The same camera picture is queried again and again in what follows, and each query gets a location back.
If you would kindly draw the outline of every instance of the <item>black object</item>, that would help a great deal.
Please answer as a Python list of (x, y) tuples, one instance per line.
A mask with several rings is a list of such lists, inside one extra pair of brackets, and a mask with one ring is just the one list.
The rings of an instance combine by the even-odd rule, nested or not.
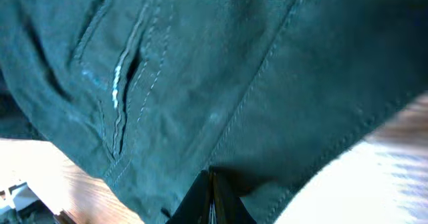
[(214, 171), (199, 173), (183, 202), (167, 221), (175, 223), (255, 223), (227, 179)]

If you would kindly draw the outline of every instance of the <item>dark green fabric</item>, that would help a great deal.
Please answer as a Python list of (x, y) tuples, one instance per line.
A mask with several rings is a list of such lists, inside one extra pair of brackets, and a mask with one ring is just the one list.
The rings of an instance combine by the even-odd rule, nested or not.
[(209, 166), (256, 180), (241, 199), (272, 223), (427, 89), (427, 1), (0, 0), (0, 67), (30, 122), (146, 223)]
[(0, 70), (0, 138), (44, 140), (9, 92)]
[(40, 201), (16, 211), (8, 210), (0, 215), (0, 224), (54, 224), (54, 214)]

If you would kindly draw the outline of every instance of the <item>white thread stitching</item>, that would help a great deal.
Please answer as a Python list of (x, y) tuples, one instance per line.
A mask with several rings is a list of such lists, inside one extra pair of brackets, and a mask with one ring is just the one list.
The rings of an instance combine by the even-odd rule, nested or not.
[(133, 44), (133, 41), (136, 37), (136, 32), (138, 31), (138, 28), (142, 24), (144, 13), (146, 12), (147, 8), (148, 8), (148, 3), (145, 3), (140, 11), (140, 15), (138, 16), (138, 21), (135, 23), (134, 27), (132, 28), (128, 41), (126, 42), (125, 50), (122, 52), (122, 54), (120, 54), (119, 62), (116, 68), (114, 69), (112, 101), (113, 101), (113, 107), (115, 110), (117, 110), (117, 113), (118, 113), (118, 117), (114, 123), (114, 136), (113, 136), (113, 155), (114, 156), (116, 156), (117, 154), (116, 145), (117, 145), (117, 138), (119, 135), (119, 124), (120, 124), (120, 121), (122, 121), (122, 111), (120, 108), (118, 108), (118, 98), (117, 98), (119, 93), (118, 84), (120, 81), (120, 71), (122, 70), (124, 60), (128, 56), (130, 47)]
[(229, 136), (229, 133), (231, 131), (231, 126), (235, 123), (237, 120), (237, 117), (240, 115), (243, 106), (247, 102), (247, 99), (249, 98), (250, 94), (253, 92), (254, 85), (257, 82), (257, 80), (261, 77), (261, 75), (265, 72), (267, 66), (269, 65), (270, 58), (274, 55), (274, 51), (277, 49), (277, 42), (281, 41), (281, 33), (289, 26), (291, 23), (291, 20), (293, 16), (296, 14), (296, 9), (303, 3), (303, 0), (296, 0), (294, 3), (292, 3), (290, 11), (287, 13), (286, 18), (284, 19), (284, 23), (278, 30), (278, 33), (275, 36), (275, 39), (272, 43), (272, 46), (270, 47), (267, 55), (265, 56), (264, 60), (261, 63), (260, 69), (255, 75), (253, 81), (251, 81), (249, 85), (248, 91), (244, 94), (244, 97), (242, 98), (242, 101), (239, 103), (239, 106), (237, 107), (237, 110), (233, 113), (233, 117), (230, 120), (230, 122), (227, 125), (226, 131), (221, 136), (220, 141), (215, 145), (214, 149), (212, 150), (210, 157), (208, 158), (208, 161), (205, 163), (204, 169), (207, 169), (213, 162), (214, 158), (218, 154), (218, 150), (223, 146), (223, 143), (225, 139)]
[(158, 77), (161, 74), (162, 67), (163, 67), (163, 65), (165, 63), (165, 56), (167, 55), (167, 52), (168, 52), (169, 34), (171, 32), (171, 22), (173, 20), (173, 8), (174, 8), (173, 3), (174, 3), (174, 0), (171, 0), (171, 1), (172, 1), (172, 3), (171, 3), (171, 14), (170, 14), (170, 16), (168, 18), (169, 25), (167, 27), (167, 33), (165, 34), (165, 38), (164, 38), (164, 49), (163, 49), (163, 52), (162, 52), (162, 57), (160, 58), (159, 71), (156, 73), (156, 77), (154, 78), (153, 83), (150, 86), (150, 89), (148, 90), (148, 92), (146, 94), (146, 97), (144, 98), (144, 100), (142, 102), (142, 107), (141, 107), (140, 115), (139, 115), (139, 117), (137, 119), (137, 122), (140, 122), (140, 119), (142, 117), (142, 113), (144, 111), (144, 107), (146, 106), (146, 103), (147, 103), (147, 99), (150, 96), (150, 93), (152, 92), (152, 90), (154, 88), (154, 85), (157, 83)]
[[(152, 27), (151, 28), (153, 28), (154, 29), (154, 24), (156, 23), (157, 21), (153, 21), (152, 22)], [(129, 103), (129, 105), (128, 105), (128, 109), (130, 108), (130, 104), (131, 104), (131, 102), (132, 102), (132, 99), (129, 101), (130, 103)], [(123, 157), (124, 157), (124, 155), (122, 155), (122, 156), (120, 156), (120, 158), (109, 168), (109, 170), (104, 174), (104, 179), (107, 179), (111, 174), (112, 174), (112, 171), (113, 171), (113, 169), (114, 168), (116, 168), (116, 166), (119, 164), (119, 162), (120, 161), (122, 161), (122, 159), (123, 159)]]
[[(146, 46), (145, 46), (145, 50), (147, 50), (150, 47), (151, 43), (152, 43), (152, 33), (154, 31), (154, 27), (155, 27), (156, 23), (158, 22), (158, 15), (161, 12), (161, 1), (162, 0), (157, 0), (157, 1), (158, 1), (158, 4), (156, 6), (156, 11), (154, 12), (154, 17), (153, 17), (152, 25), (149, 27), (148, 33), (147, 33), (147, 43), (146, 43)], [(143, 65), (143, 67), (141, 69), (141, 72), (139, 73), (137, 79), (135, 80), (134, 84), (132, 85), (130, 93), (132, 93), (134, 91), (135, 86), (137, 85), (138, 81), (140, 80), (142, 73), (144, 73), (144, 71), (145, 71), (145, 69), (147, 67), (148, 61), (149, 61), (149, 59), (145, 58), (144, 65)]]

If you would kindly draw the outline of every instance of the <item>wooden table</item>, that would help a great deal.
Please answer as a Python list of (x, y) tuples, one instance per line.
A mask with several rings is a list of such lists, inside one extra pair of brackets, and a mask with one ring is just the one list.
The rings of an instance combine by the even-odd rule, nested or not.
[[(54, 213), (76, 223), (142, 223), (53, 144), (0, 147), (3, 177), (27, 181)], [(320, 171), (277, 223), (428, 223), (428, 95)]]

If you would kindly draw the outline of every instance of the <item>seam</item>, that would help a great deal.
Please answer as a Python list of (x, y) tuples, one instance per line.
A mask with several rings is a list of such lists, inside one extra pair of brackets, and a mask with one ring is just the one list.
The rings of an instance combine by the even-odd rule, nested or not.
[(126, 47), (123, 50), (123, 52), (120, 54), (119, 62), (117, 63), (116, 68), (114, 69), (114, 79), (113, 79), (113, 88), (112, 88), (112, 101), (113, 101), (113, 107), (114, 107), (114, 109), (117, 110), (118, 117), (117, 117), (117, 119), (115, 121), (115, 125), (114, 125), (113, 156), (116, 156), (118, 154), (116, 146), (117, 146), (117, 138), (118, 138), (118, 135), (119, 135), (119, 124), (122, 121), (122, 110), (120, 108), (118, 108), (118, 104), (119, 103), (118, 103), (118, 97), (117, 97), (118, 93), (119, 93), (118, 84), (119, 84), (119, 81), (120, 81), (120, 74), (121, 74), (121, 70), (122, 70), (124, 61), (125, 61), (126, 57), (128, 57), (128, 55), (129, 55), (131, 45), (134, 43), (134, 40), (136, 39), (137, 31), (139, 30), (139, 28), (140, 28), (140, 26), (141, 26), (141, 24), (143, 22), (144, 14), (145, 14), (147, 8), (148, 8), (148, 3), (145, 3), (143, 5), (142, 9), (140, 10), (140, 14), (138, 16), (138, 20), (135, 23), (134, 27), (132, 28), (131, 34), (129, 35), (128, 41), (126, 43)]
[(105, 115), (104, 115), (104, 111), (102, 108), (102, 101), (98, 100), (98, 108), (100, 109), (100, 118), (101, 118), (101, 141), (102, 141), (102, 146), (104, 147), (105, 153), (108, 157), (108, 159), (110, 160), (110, 162), (114, 161), (112, 153), (110, 152), (107, 143), (106, 143), (106, 123), (105, 123)]
[(112, 2), (113, 0), (104, 0), (103, 4), (95, 13), (95, 16), (92, 18), (91, 22), (89, 23), (89, 26), (86, 28), (82, 38), (80, 39), (76, 47), (75, 54), (73, 56), (73, 58), (77, 60), (79, 64), (81, 63), (83, 52), (94, 34), (94, 30), (97, 28), (101, 19), (107, 13), (107, 10), (111, 6)]
[[(151, 46), (151, 44), (152, 44), (152, 33), (153, 33), (153, 31), (154, 31), (154, 29), (155, 29), (155, 27), (156, 27), (156, 24), (157, 24), (157, 22), (158, 22), (158, 16), (159, 16), (159, 13), (161, 12), (161, 3), (162, 3), (162, 0), (157, 0), (157, 4), (156, 4), (156, 9), (155, 9), (155, 11), (154, 11), (154, 15), (153, 15), (153, 20), (152, 20), (152, 23), (151, 23), (151, 25), (150, 25), (150, 27), (149, 27), (149, 29), (148, 29), (148, 33), (147, 33), (147, 43), (146, 43), (146, 45), (145, 45), (145, 50), (147, 51), (147, 49)], [(140, 71), (140, 73), (139, 73), (139, 75), (138, 75), (138, 77), (137, 77), (137, 79), (135, 80), (135, 82), (134, 82), (134, 84), (132, 85), (132, 87), (131, 87), (131, 90), (130, 90), (130, 94), (131, 93), (133, 93), (133, 91), (134, 91), (134, 89), (135, 89), (135, 87), (136, 87), (136, 85), (137, 85), (137, 83), (138, 83), (138, 81), (140, 80), (140, 78), (141, 78), (141, 76), (142, 76), (142, 74), (144, 73), (144, 71), (145, 71), (145, 69), (146, 69), (146, 67), (147, 67), (147, 64), (148, 64), (148, 62), (149, 62), (150, 60), (149, 60), (149, 58), (148, 57), (145, 57), (145, 59), (144, 59), (144, 64), (143, 64), (143, 67), (142, 67), (142, 69), (141, 69), (141, 71)], [(130, 99), (129, 99), (129, 105), (128, 105), (128, 109), (130, 109), (130, 105), (131, 105), (131, 103), (132, 103), (132, 95), (130, 96)]]
[(142, 113), (143, 113), (144, 107), (146, 106), (146, 103), (147, 103), (148, 96), (152, 92), (152, 90), (154, 88), (154, 85), (157, 83), (159, 75), (162, 72), (162, 67), (163, 67), (163, 65), (165, 63), (165, 56), (168, 53), (169, 37), (170, 37), (170, 32), (171, 32), (171, 24), (172, 24), (173, 15), (174, 15), (174, 2), (175, 2), (175, 0), (171, 0), (171, 6), (170, 6), (170, 8), (171, 8), (170, 9), (171, 10), (171, 14), (169, 15), (169, 18), (168, 18), (168, 23), (169, 24), (168, 24), (168, 27), (167, 27), (167, 32), (165, 33), (165, 37), (163, 39), (163, 41), (164, 41), (164, 47), (163, 47), (163, 51), (162, 51), (162, 56), (160, 58), (159, 71), (156, 73), (156, 77), (154, 78), (153, 83), (150, 86), (150, 89), (148, 90), (146, 96), (144, 97), (144, 100), (142, 102), (142, 107), (141, 107), (141, 110), (140, 110), (140, 115), (138, 116), (137, 122), (140, 122), (140, 119), (142, 117)]
[(281, 204), (288, 199), (290, 194), (292, 193), (289, 190), (285, 190), (283, 193), (281, 193), (281, 197), (278, 199), (278, 202), (271, 208), (271, 211), (269, 212), (263, 223), (268, 223), (269, 221), (272, 222), (272, 217), (274, 216), (275, 212), (281, 207)]
[(229, 136), (231, 127), (236, 122), (237, 117), (241, 113), (243, 107), (245, 106), (245, 103), (247, 102), (248, 98), (250, 97), (251, 93), (253, 92), (255, 83), (261, 78), (261, 75), (265, 72), (266, 68), (269, 66), (270, 58), (274, 55), (274, 52), (277, 50), (277, 43), (281, 41), (281, 33), (289, 26), (291, 23), (291, 20), (293, 16), (296, 15), (296, 10), (304, 0), (294, 0), (292, 2), (292, 6), (290, 7), (289, 11), (286, 13), (283, 23), (281, 24), (281, 27), (278, 29), (278, 32), (276, 33), (276, 36), (274, 37), (274, 40), (272, 41), (271, 47), (269, 48), (268, 52), (265, 54), (263, 61), (261, 62), (261, 65), (257, 71), (257, 73), (254, 75), (253, 80), (249, 84), (249, 88), (244, 94), (244, 97), (241, 99), (241, 102), (238, 104), (235, 112), (233, 113), (233, 116), (231, 117), (231, 120), (227, 124), (227, 128), (222, 134), (222, 137), (220, 137), (220, 141), (217, 142), (217, 145), (214, 147), (214, 149), (211, 151), (210, 157), (205, 163), (204, 169), (207, 169), (209, 165), (212, 163), (213, 159), (217, 156), (218, 150), (223, 146), (223, 143), (225, 142), (225, 139)]
[(113, 172), (113, 169), (116, 168), (116, 166), (122, 161), (125, 154), (121, 155), (120, 158), (108, 169), (108, 171), (104, 174), (103, 179), (106, 180)]
[[(165, 56), (166, 56), (166, 54), (167, 54), (167, 50), (168, 50), (168, 43), (169, 43), (169, 31), (171, 30), (171, 23), (172, 23), (172, 20), (173, 20), (173, 13), (174, 13), (174, 3), (175, 3), (175, 0), (171, 0), (171, 14), (170, 14), (170, 16), (169, 16), (169, 26), (167, 27), (167, 36), (165, 36), (165, 38), (164, 38), (164, 40), (165, 40), (165, 47), (164, 47), (164, 51), (163, 51), (163, 58), (161, 59), (161, 61), (163, 61), (163, 59), (165, 58)], [(113, 185), (112, 185), (112, 187), (115, 187), (116, 186), (116, 184), (118, 183), (118, 181), (120, 180), (120, 178), (122, 177), (122, 175), (123, 175), (123, 173), (128, 169), (128, 167), (130, 166), (130, 163), (131, 163), (131, 161), (132, 161), (132, 153), (134, 152), (134, 149), (132, 148), (131, 149), (131, 152), (130, 152), (130, 158), (129, 158), (129, 160), (128, 160), (128, 163), (126, 164), (126, 166), (123, 168), (123, 170), (120, 172), (120, 174), (117, 176), (117, 178), (116, 178), (116, 180), (113, 182)]]
[[(314, 170), (316, 169), (316, 167), (322, 164), (323, 161), (326, 160), (326, 158), (335, 155), (336, 153), (338, 153), (339, 150), (342, 150), (343, 147), (349, 148), (352, 143), (358, 141), (356, 137), (360, 136), (363, 133), (364, 129), (374, 127), (379, 119), (387, 117), (391, 110), (397, 109), (397, 107), (401, 106), (404, 103), (403, 99), (408, 100), (411, 96), (414, 95), (414, 93), (407, 91), (404, 93), (404, 96), (398, 97), (396, 100), (386, 102), (380, 114), (376, 116), (368, 116), (365, 120), (360, 122), (360, 124), (357, 124), (354, 129), (352, 129), (348, 134), (345, 134), (341, 139), (339, 139), (339, 141), (336, 142), (335, 145), (331, 146), (330, 148), (327, 148), (327, 150), (325, 150), (319, 158), (317, 158), (311, 165), (306, 167), (304, 171), (302, 171), (302, 174), (296, 179), (297, 181), (294, 182), (302, 183), (304, 180), (310, 178), (310, 176), (314, 174)], [(299, 189), (299, 187), (294, 185), (292, 185), (291, 188), (294, 190)], [(284, 196), (278, 199), (275, 208), (272, 209), (272, 211), (269, 213), (263, 223), (271, 223), (273, 221), (272, 217), (276, 212), (278, 212), (278, 209), (280, 207), (284, 206), (283, 202), (285, 200), (286, 198)]]

